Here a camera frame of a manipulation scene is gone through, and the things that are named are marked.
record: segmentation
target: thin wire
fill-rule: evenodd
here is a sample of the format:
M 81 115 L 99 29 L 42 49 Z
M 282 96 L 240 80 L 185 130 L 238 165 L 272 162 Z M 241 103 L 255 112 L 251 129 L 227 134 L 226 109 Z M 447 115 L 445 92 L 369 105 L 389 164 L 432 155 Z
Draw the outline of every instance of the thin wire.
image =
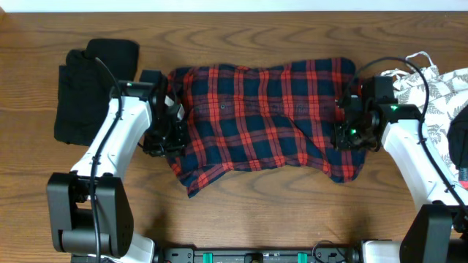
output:
M 427 108 L 428 108 L 428 105 L 429 105 L 429 84 L 427 83 L 427 80 L 424 77 L 424 74 L 419 69 L 419 67 L 417 67 L 415 64 L 413 64 L 411 61 L 408 61 L 408 60 L 403 59 L 403 58 L 397 58 L 397 57 L 383 57 L 383 58 L 379 58 L 379 59 L 376 59 L 374 61 L 371 61 L 371 62 L 367 63 L 365 66 L 361 67 L 354 74 L 351 81 L 348 82 L 348 84 L 347 84 L 347 86 L 346 86 L 346 88 L 344 90 L 343 96 L 339 101 L 339 104 L 340 104 L 339 106 L 340 107 L 343 106 L 343 100 L 345 99 L 345 97 L 350 95 L 351 85 L 354 83 L 354 81 L 358 78 L 358 76 L 361 74 L 361 72 L 363 70 L 369 68 L 370 66 L 372 66 L 372 65 L 374 65 L 376 63 L 379 63 L 381 61 L 388 61 L 388 60 L 390 60 L 390 61 L 400 61 L 400 62 L 405 63 L 406 65 L 412 67 L 423 79 L 424 88 L 426 89 L 426 98 L 425 98 L 425 101 L 424 101 L 423 112 L 421 113 L 421 117 L 419 119 L 419 125 L 418 125 L 418 137 L 419 137 L 419 140 L 420 140 L 420 144 L 423 146 L 424 152 L 426 153 L 426 155 L 427 155 L 429 161 L 431 162 L 432 166 L 434 166 L 435 170 L 437 171 L 437 174 L 439 174 L 440 178 L 442 179 L 442 182 L 444 182 L 445 186 L 447 187 L 447 190 L 452 194 L 453 198 L 457 201 L 457 203 L 460 204 L 460 206 L 461 206 L 460 208 L 464 211 L 465 216 L 468 216 L 467 206 L 464 204 L 463 200 L 460 198 L 460 196 L 453 189 L 452 185 L 450 184 L 448 179 L 445 177 L 445 175 L 442 172 L 442 170 L 440 169 L 439 165 L 436 163 L 436 161 L 432 157 L 431 152 L 429 152 L 429 149 L 427 148 L 427 145 L 426 145 L 426 138 L 424 138 L 424 136 L 423 136 L 423 124 L 424 124 L 424 121 L 425 121 L 425 116 L 426 116 Z
M 338 251 L 338 254 L 340 254 L 344 261 L 341 261 L 341 262 L 345 262 L 346 261 L 346 256 L 344 255 L 343 252 L 341 252 L 339 249 L 338 249 L 338 246 L 336 246 L 335 243 L 331 242 L 330 240 L 321 240 L 317 243 L 315 243 L 313 249 L 312 249 L 312 256 L 314 256 L 315 260 L 317 260 L 319 263 L 324 263 L 321 259 L 317 258 L 317 255 L 315 255 L 315 248 L 320 244 L 320 243 L 324 243 L 324 242 L 328 242 L 330 243 L 331 245 L 333 245 L 333 247 L 336 249 L 336 251 Z
M 93 164 L 91 165 L 91 178 L 89 182 L 89 195 L 91 197 L 91 212 L 93 214 L 93 221 L 94 221 L 94 235 L 96 236 L 96 262 L 100 263 L 101 262 L 101 232 L 99 229 L 99 217 L 97 214 L 97 204 L 96 204 L 96 172 L 97 172 L 97 165 L 99 164 L 99 158 L 101 156 L 102 149 L 104 148 L 105 143 L 107 142 L 110 135 L 112 134 L 112 131 L 116 127 L 118 120 L 122 116 L 122 97 L 121 97 L 120 87 L 118 86 L 118 82 L 114 78 L 114 76 L 112 76 L 112 73 L 110 72 L 110 70 L 105 66 L 105 64 L 99 58 L 95 58 L 95 61 L 102 69 L 106 71 L 107 77 L 112 78 L 112 81 L 114 82 L 114 86 L 118 91 L 118 96 L 117 96 L 118 110 L 116 113 L 116 118 L 114 118 L 114 121 L 110 125 L 105 136 L 102 138 L 102 141 L 96 150 L 96 154 L 93 156 Z

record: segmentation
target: black fabric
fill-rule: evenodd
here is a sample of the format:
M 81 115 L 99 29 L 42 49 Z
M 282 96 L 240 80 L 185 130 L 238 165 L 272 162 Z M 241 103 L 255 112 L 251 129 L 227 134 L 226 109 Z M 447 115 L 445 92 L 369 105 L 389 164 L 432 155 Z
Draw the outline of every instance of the black fabric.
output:
M 468 167 L 468 107 L 452 121 L 448 129 L 448 152 L 457 169 Z
M 71 50 L 58 68 L 56 140 L 90 145 L 107 115 L 111 85 L 103 81 L 94 58 L 119 80 L 133 80 L 139 46 L 121 39 L 93 39 L 86 50 Z

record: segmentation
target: wooden table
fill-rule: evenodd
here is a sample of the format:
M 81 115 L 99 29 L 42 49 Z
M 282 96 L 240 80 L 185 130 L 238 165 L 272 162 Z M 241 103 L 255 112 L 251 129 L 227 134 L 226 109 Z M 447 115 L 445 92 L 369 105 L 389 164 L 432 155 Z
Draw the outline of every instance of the wooden table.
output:
M 7 14 L 0 24 L 0 261 L 69 262 L 50 239 L 45 186 L 86 148 L 53 138 L 58 65 L 96 37 L 140 43 L 140 69 L 217 62 L 273 66 L 346 56 L 358 66 L 425 50 L 441 72 L 468 66 L 468 15 L 440 12 Z M 400 64 L 379 65 L 367 75 Z M 164 159 L 139 150 L 125 182 L 137 231 L 162 244 L 310 247 L 401 239 L 415 216 L 390 156 L 358 179 L 308 167 L 230 172 L 195 198 Z

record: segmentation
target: patterned white fabric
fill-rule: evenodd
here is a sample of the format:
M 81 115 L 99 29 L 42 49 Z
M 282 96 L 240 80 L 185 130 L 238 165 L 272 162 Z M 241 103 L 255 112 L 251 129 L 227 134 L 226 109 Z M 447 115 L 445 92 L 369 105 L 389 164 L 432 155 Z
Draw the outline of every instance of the patterned white fabric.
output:
M 448 154 L 447 133 L 450 122 L 468 105 L 468 68 L 440 75 L 437 66 L 432 63 L 426 52 L 407 56 L 407 59 L 417 55 L 426 56 L 431 64 L 421 69 L 429 84 L 429 105 L 426 113 L 429 137 L 453 176 L 458 178 L 458 170 Z M 413 70 L 410 74 L 394 69 L 381 75 L 396 76 L 393 87 L 399 103 L 415 104 L 420 111 L 423 110 L 426 92 L 423 80 L 417 72 Z

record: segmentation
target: black cable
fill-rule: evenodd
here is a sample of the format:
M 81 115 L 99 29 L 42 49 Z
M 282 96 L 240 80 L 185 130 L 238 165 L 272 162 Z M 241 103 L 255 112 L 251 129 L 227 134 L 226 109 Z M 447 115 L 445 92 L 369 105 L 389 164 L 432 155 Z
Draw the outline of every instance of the black cable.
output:
M 468 216 L 468 209 L 467 209 L 467 206 L 464 204 L 463 200 L 460 198 L 460 196 L 456 193 L 456 191 L 453 189 L 452 185 L 450 184 L 450 182 L 448 181 L 448 179 L 445 177 L 444 173 L 442 172 L 442 170 L 439 168 L 439 165 L 437 165 L 436 161 L 434 160 L 434 158 L 432 157 L 431 153 L 429 152 L 429 149 L 427 148 L 427 145 L 426 145 L 426 138 L 423 137 L 423 123 L 424 123 L 424 118 L 426 116 L 426 111 L 427 111 L 427 107 L 429 105 L 429 84 L 427 83 L 427 80 L 426 78 L 424 77 L 424 74 L 421 72 L 421 70 L 416 66 L 414 65 L 411 61 L 408 61 L 406 59 L 403 59 L 403 58 L 397 58 L 397 57 L 383 57 L 383 58 L 379 58 L 379 59 L 376 59 L 374 61 L 371 61 L 369 63 L 367 63 L 365 66 L 361 67 L 355 74 L 354 76 L 352 77 L 351 81 L 348 82 L 345 90 L 344 90 L 344 93 L 343 93 L 343 96 L 342 96 L 342 99 L 340 99 L 340 102 L 339 102 L 339 106 L 341 107 L 343 105 L 343 100 L 346 98 L 346 96 L 350 96 L 350 87 L 351 85 L 353 84 L 353 82 L 358 78 L 358 76 L 361 74 L 361 72 L 367 68 L 369 68 L 370 66 L 376 64 L 376 63 L 379 63 L 381 61 L 388 61 L 388 60 L 391 60 L 391 61 L 400 61 L 400 62 L 403 62 L 405 63 L 406 65 L 412 67 L 420 76 L 421 78 L 423 79 L 423 82 L 424 82 L 424 87 L 426 89 L 426 99 L 424 101 L 424 107 L 423 107 L 423 112 L 421 113 L 421 117 L 419 119 L 419 125 L 418 125 L 418 137 L 419 137 L 419 141 L 420 141 L 420 144 L 423 146 L 423 149 L 424 149 L 424 152 L 426 153 L 429 161 L 431 162 L 431 164 L 434 166 L 435 170 L 437 171 L 437 173 L 439 174 L 440 178 L 442 179 L 442 181 L 444 182 L 445 186 L 447 186 L 447 190 L 452 194 L 453 198 L 457 201 L 457 203 L 460 204 L 461 206 L 461 209 L 464 211 L 465 215 Z
M 105 66 L 105 64 L 99 59 L 95 59 L 96 63 L 106 71 L 105 75 L 107 78 L 111 78 L 114 84 L 114 88 L 117 89 L 118 95 L 118 110 L 116 113 L 116 118 L 110 125 L 108 131 L 106 132 L 104 138 L 102 138 L 101 143 L 99 144 L 99 147 L 96 150 L 96 154 L 93 156 L 93 163 L 91 165 L 91 177 L 89 181 L 89 196 L 91 197 L 91 212 L 93 214 L 93 221 L 94 221 L 94 235 L 96 236 L 96 262 L 101 262 L 101 234 L 100 234 L 100 229 L 99 229 L 99 218 L 97 215 L 97 204 L 96 204 L 96 172 L 97 172 L 97 165 L 99 164 L 99 158 L 101 156 L 102 149 L 105 146 L 105 143 L 109 139 L 110 135 L 112 134 L 112 131 L 117 125 L 118 120 L 122 116 L 122 97 L 121 97 L 121 91 L 120 87 L 118 86 L 117 80 L 112 76 L 112 73 L 110 70 Z
M 331 242 L 330 240 L 321 240 L 321 241 L 317 242 L 317 243 L 314 245 L 314 247 L 313 247 L 313 249 L 312 249 L 312 256 L 315 258 L 316 261 L 318 261 L 319 263 L 324 263 L 321 259 L 317 258 L 317 255 L 315 254 L 315 248 L 317 248 L 317 246 L 318 246 L 320 243 L 324 243 L 324 242 L 328 242 L 328 243 L 330 243 L 331 245 L 333 245 L 333 247 L 336 249 L 336 251 L 338 251 L 338 254 L 340 254 L 340 256 L 343 257 L 344 260 L 343 260 L 343 261 L 340 261 L 340 262 L 345 262 L 345 261 L 346 261 L 346 256 L 344 255 L 344 253 L 341 252 L 341 251 L 338 249 L 338 246 L 337 246 L 335 243 Z

